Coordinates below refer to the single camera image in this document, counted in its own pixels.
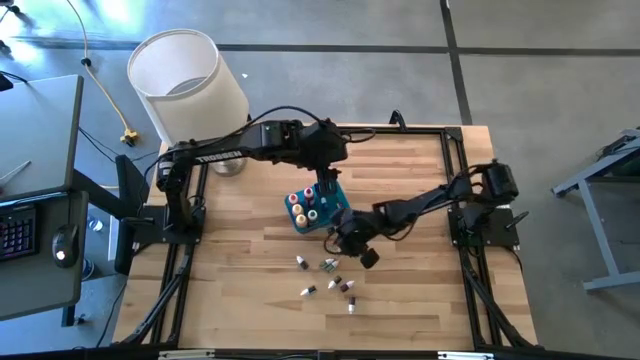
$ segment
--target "keyboard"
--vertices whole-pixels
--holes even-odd
[[[33,204],[0,208],[0,261],[38,253]]]

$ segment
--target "gray metal frame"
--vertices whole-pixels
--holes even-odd
[[[640,131],[635,129],[625,130],[623,131],[623,134],[627,136],[635,136],[636,138],[629,141],[614,154],[605,156],[593,165],[590,165],[586,169],[572,176],[567,181],[551,189],[556,197],[563,197],[572,190],[580,190],[587,214],[589,215],[589,221],[591,222],[593,232],[598,240],[598,246],[600,247],[600,252],[602,253],[609,275],[585,282],[583,286],[587,291],[640,283],[640,271],[620,273],[616,260],[611,252],[611,248],[609,247],[609,240],[607,239],[607,234],[602,226],[602,220],[598,214],[596,204],[593,201],[589,184],[590,179],[606,175],[613,165],[622,161],[627,161],[633,156],[637,156],[637,152],[640,151]]]

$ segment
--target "yellow cable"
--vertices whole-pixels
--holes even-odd
[[[69,6],[71,6],[71,9],[73,10],[73,12],[76,13],[76,17],[78,18],[78,21],[80,22],[80,26],[82,27],[82,39],[84,41],[84,57],[85,57],[85,59],[88,59],[89,58],[89,44],[88,44],[88,40],[87,40],[87,31],[85,30],[85,27],[84,27],[84,22],[82,21],[82,18],[80,17],[80,14],[78,13],[78,10],[76,10],[76,7],[73,6],[71,1],[67,0],[67,3],[69,4]],[[109,100],[109,103],[111,103],[111,106],[113,106],[113,109],[118,113],[118,116],[120,117],[120,120],[122,120],[122,124],[124,125],[125,133],[126,132],[134,132],[131,129],[131,127],[129,126],[129,124],[127,124],[127,120],[125,120],[124,115],[122,115],[122,112],[120,111],[120,109],[118,108],[116,103],[111,98],[111,95],[109,95],[109,93],[104,88],[104,86],[102,86],[100,81],[98,81],[98,79],[95,77],[95,75],[93,74],[93,72],[89,68],[89,65],[85,64],[84,67],[87,70],[87,73],[89,73],[89,76],[91,76],[93,81],[95,81],[96,85],[98,85],[100,90],[102,90],[102,93],[104,93],[104,96],[107,98],[107,100]]]

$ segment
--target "white cap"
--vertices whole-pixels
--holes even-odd
[[[304,215],[296,216],[296,225],[298,227],[307,227],[307,217]]]
[[[300,214],[302,214],[302,212],[304,211],[304,209],[302,208],[302,205],[300,204],[295,204],[291,207],[291,213],[294,216],[298,216]]]
[[[318,212],[315,210],[311,210],[309,211],[309,213],[307,213],[307,217],[309,218],[309,221],[316,221],[318,220]]]

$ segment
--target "computer mouse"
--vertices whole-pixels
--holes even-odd
[[[78,225],[67,224],[58,228],[51,244],[53,261],[58,267],[68,268],[78,260]]]

